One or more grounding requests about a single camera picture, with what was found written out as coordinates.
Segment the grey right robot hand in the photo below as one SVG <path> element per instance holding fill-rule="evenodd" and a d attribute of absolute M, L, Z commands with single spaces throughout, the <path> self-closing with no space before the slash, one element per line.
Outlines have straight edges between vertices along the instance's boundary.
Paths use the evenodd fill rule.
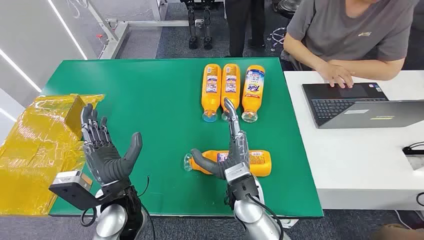
<path fill-rule="evenodd" d="M 247 136 L 240 128 L 240 121 L 236 108 L 227 97 L 224 98 L 224 106 L 227 109 L 225 114 L 228 118 L 229 126 L 229 152 L 227 159 L 223 162 L 215 162 L 204 157 L 198 149 L 193 148 L 190 151 L 197 165 L 222 180 L 226 178 L 225 170 L 241 163 L 244 163 L 246 167 L 249 166 Z"/>

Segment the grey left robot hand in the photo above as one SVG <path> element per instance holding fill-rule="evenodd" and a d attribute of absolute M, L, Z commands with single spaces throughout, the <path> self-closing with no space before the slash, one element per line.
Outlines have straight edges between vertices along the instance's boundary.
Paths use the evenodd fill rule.
<path fill-rule="evenodd" d="M 119 154 L 108 130 L 108 118 L 98 121 L 98 112 L 92 104 L 82 108 L 80 114 L 83 151 L 89 170 L 101 185 L 129 180 L 143 147 L 142 134 L 135 132 L 124 156 Z"/>

